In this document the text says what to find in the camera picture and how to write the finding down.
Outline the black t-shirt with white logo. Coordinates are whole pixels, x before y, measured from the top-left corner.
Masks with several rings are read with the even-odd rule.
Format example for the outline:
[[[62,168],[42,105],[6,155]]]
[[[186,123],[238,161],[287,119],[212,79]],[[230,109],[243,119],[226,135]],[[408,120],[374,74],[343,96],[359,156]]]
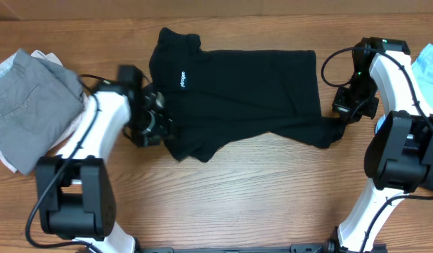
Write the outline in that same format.
[[[266,132],[317,148],[344,135],[341,119],[322,115],[311,50],[203,51],[197,34],[163,28],[149,68],[176,128],[165,143],[176,160],[207,162]]]

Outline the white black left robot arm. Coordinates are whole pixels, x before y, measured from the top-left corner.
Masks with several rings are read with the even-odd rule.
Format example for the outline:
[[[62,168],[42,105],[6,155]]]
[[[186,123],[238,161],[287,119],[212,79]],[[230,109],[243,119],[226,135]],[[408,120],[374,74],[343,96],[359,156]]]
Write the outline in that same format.
[[[115,141],[123,134],[137,147],[159,145],[176,134],[165,110],[164,96],[144,73],[121,65],[117,78],[97,77],[91,102],[69,141],[53,157],[38,160],[35,171],[38,201],[27,220],[25,236],[39,217],[46,234],[61,242],[49,249],[83,245],[89,252],[141,252],[137,238],[116,221],[117,207],[106,170]]]

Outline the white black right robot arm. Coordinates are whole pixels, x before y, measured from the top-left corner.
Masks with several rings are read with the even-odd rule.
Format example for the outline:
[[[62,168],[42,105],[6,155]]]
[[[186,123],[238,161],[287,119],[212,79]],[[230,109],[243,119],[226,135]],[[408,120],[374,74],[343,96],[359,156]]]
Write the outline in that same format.
[[[351,124],[363,116],[374,118],[382,104],[385,119],[365,153],[368,180],[361,195],[315,251],[386,252],[375,238],[394,209],[405,199],[416,200],[418,187],[433,191],[433,109],[417,85],[405,41],[362,38],[348,50],[354,73],[336,86],[333,112]]]

